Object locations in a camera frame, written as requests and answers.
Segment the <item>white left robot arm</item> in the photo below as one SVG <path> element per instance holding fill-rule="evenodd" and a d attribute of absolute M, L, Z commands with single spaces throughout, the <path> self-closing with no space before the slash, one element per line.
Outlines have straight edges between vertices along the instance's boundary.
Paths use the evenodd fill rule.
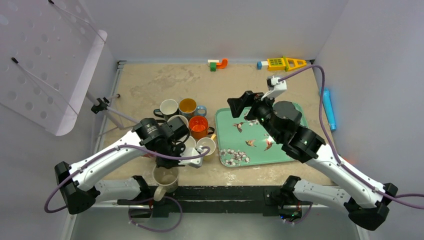
<path fill-rule="evenodd" d="M 88 210 L 97 202 L 130 200 L 138 205 L 149 199 L 148 185 L 141 176 L 126 180 L 103 178 L 120 166 L 141 156 L 155 156 L 157 167 L 200 167 L 202 159 L 181 138 L 189 129 L 180 118 L 169 122 L 144 118 L 123 137 L 105 149 L 79 162 L 64 161 L 54 167 L 64 208 L 72 215 Z"/>

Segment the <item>orange mug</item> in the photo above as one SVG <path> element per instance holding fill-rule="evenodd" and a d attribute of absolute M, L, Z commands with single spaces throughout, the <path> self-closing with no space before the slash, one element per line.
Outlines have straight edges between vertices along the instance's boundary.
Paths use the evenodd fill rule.
<path fill-rule="evenodd" d="M 204 116 L 193 116 L 188 122 L 191 136 L 197 140 L 215 133 L 215 128 L 209 125 Z"/>

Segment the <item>cream floral mug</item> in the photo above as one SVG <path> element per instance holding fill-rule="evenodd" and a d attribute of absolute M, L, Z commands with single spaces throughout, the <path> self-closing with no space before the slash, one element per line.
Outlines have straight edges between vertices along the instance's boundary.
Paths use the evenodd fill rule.
<path fill-rule="evenodd" d="M 179 169 L 177 167 L 165 168 L 155 167 L 152 171 L 152 177 L 157 184 L 157 188 L 153 194 L 153 200 L 159 202 L 166 193 L 174 192 L 179 184 Z"/>

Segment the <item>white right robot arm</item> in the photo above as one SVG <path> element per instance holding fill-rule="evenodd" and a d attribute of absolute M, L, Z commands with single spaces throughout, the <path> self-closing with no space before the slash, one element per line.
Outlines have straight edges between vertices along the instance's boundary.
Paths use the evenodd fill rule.
<path fill-rule="evenodd" d="M 310 202 L 335 208 L 369 231 L 376 230 L 386 220 L 397 187 L 377 182 L 342 160 L 322 137 L 301 125 L 302 113 L 292 102 L 277 102 L 261 92 L 248 90 L 241 97 L 229 98 L 227 103 L 234 118 L 249 108 L 246 119 L 257 120 L 290 158 L 320 171 L 336 183 L 336 187 L 323 186 L 291 175 L 278 191 L 270 194 L 273 202 L 281 205 Z"/>

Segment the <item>blue butterfly mug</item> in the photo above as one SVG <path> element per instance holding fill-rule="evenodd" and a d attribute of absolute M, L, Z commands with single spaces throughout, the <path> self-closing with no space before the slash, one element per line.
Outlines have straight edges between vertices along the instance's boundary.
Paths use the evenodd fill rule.
<path fill-rule="evenodd" d="M 205 117 L 207 115 L 207 108 L 204 105 L 198 105 L 192 98 L 184 98 L 178 104 L 179 113 L 190 120 L 195 116 Z"/>

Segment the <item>dark green mug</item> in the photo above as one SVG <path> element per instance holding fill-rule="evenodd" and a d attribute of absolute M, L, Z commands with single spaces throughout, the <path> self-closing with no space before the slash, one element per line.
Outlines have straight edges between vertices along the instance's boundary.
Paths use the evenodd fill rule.
<path fill-rule="evenodd" d="M 153 110 L 155 117 L 168 121 L 171 117 L 179 114 L 179 103 L 174 99 L 164 100 L 158 109 Z"/>

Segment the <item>pink ghost mug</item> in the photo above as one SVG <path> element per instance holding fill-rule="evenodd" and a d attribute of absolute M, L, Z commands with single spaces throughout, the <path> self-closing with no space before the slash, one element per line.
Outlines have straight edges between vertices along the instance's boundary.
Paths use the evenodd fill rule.
<path fill-rule="evenodd" d="M 187 140 L 184 142 L 184 145 L 187 149 L 189 148 L 195 149 L 197 146 L 197 141 L 192 136 L 189 136 Z"/>

